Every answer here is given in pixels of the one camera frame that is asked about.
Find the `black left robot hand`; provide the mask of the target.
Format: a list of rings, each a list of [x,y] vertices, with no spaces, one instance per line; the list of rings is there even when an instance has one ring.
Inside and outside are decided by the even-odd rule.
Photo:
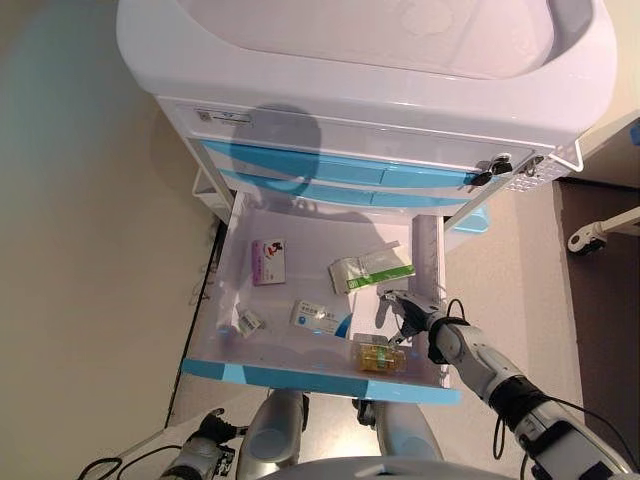
[[[248,426],[235,426],[225,421],[222,416],[224,408],[215,408],[210,411],[201,421],[196,437],[208,439],[216,444],[225,444],[235,438],[246,435]]]

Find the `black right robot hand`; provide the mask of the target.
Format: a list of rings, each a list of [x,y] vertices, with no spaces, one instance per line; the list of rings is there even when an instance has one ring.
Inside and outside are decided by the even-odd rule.
[[[414,336],[428,332],[431,327],[444,317],[440,305],[430,299],[408,290],[387,290],[380,295],[380,306],[391,311],[402,319],[397,333],[388,343],[396,346]]]

